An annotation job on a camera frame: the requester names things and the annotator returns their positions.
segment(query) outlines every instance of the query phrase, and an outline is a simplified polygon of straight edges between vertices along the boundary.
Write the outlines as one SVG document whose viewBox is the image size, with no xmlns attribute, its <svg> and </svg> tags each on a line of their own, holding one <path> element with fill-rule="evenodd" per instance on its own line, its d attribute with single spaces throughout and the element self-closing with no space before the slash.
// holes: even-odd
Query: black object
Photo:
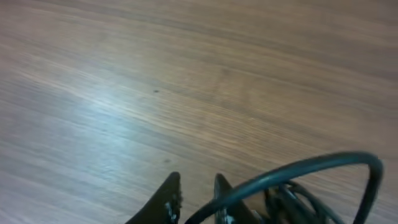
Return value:
<svg viewBox="0 0 398 224">
<path fill-rule="evenodd" d="M 341 218 L 301 185 L 291 181 L 305 174 L 339 166 L 366 164 L 369 180 L 354 224 L 363 224 L 368 217 L 380 186 L 383 166 L 381 161 L 367 152 L 340 152 L 294 162 L 266 172 L 232 188 L 223 175 L 215 179 L 215 196 L 195 212 L 185 224 L 197 224 L 215 214 L 216 224 L 326 224 L 330 220 L 343 224 Z M 250 211 L 242 199 L 264 192 L 267 215 Z M 298 197 L 305 197 L 308 208 Z M 181 207 L 180 175 L 171 173 L 158 191 L 139 213 L 126 224 L 176 224 Z"/>
</svg>

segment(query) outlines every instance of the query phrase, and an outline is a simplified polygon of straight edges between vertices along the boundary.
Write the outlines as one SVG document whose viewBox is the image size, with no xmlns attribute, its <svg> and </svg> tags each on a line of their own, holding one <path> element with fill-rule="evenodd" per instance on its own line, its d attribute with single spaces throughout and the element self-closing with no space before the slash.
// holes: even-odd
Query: wood grain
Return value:
<svg viewBox="0 0 398 224">
<path fill-rule="evenodd" d="M 384 161 L 368 223 L 395 223 L 397 6 L 1 1 L 0 223 L 124 223 L 175 170 L 183 222 L 217 172 L 236 185 L 347 150 Z M 299 181 L 349 223 L 366 176 Z"/>
</svg>

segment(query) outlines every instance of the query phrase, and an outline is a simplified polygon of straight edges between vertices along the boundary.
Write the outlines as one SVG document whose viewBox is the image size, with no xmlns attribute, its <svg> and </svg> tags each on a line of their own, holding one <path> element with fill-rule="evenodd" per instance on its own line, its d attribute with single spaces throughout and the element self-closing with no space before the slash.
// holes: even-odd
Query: curved black cable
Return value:
<svg viewBox="0 0 398 224">
<path fill-rule="evenodd" d="M 222 208 L 238 202 L 252 194 L 300 177 L 333 167 L 353 164 L 366 164 L 369 167 L 369 180 L 353 224 L 363 224 L 369 215 L 377 190 L 381 183 L 383 166 L 373 154 L 367 152 L 340 152 L 294 162 L 266 172 L 232 189 L 229 193 L 214 199 L 195 212 L 185 223 L 197 224 Z"/>
</svg>

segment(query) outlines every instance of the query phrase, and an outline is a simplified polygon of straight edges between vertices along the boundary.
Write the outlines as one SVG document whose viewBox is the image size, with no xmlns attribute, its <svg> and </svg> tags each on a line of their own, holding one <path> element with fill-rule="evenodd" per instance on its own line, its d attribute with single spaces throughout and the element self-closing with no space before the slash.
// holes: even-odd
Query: black wire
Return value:
<svg viewBox="0 0 398 224">
<path fill-rule="evenodd" d="M 363 224 L 368 217 L 373 201 L 376 198 L 383 173 L 381 161 L 373 154 L 367 152 L 340 152 L 318 156 L 294 162 L 270 172 L 266 172 L 265 174 L 240 184 L 230 190 L 227 194 L 208 202 L 205 206 L 195 212 L 185 222 L 185 224 L 201 223 L 203 220 L 222 208 L 227 208 L 250 195 L 268 189 L 269 187 L 284 184 L 290 179 L 312 172 L 354 164 L 366 164 L 369 167 L 368 184 L 366 185 L 365 193 L 353 222 L 353 224 Z"/>
</svg>

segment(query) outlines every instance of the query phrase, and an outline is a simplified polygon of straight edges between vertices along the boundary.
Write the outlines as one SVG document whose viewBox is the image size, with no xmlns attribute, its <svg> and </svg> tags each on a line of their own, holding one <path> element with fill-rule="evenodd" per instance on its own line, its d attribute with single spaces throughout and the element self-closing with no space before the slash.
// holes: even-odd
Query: wooden surface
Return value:
<svg viewBox="0 0 398 224">
<path fill-rule="evenodd" d="M 396 223 L 397 8 L 0 1 L 0 223 L 124 223 L 174 170 L 183 223 L 217 172 L 236 185 L 346 150 L 384 161 L 368 223 Z M 345 167 L 299 181 L 349 223 L 366 176 Z"/>
</svg>

